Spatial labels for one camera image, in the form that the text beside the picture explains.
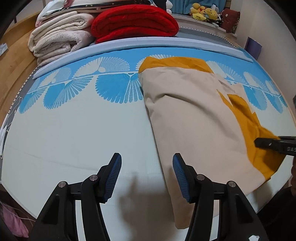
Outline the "person's right hand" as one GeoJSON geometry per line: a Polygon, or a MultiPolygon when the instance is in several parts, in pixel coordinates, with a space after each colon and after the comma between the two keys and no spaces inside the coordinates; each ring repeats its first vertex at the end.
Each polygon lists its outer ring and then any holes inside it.
{"type": "Polygon", "coordinates": [[[296,196],[296,157],[293,158],[293,164],[292,164],[292,179],[291,179],[291,192],[293,196],[296,196]]]}

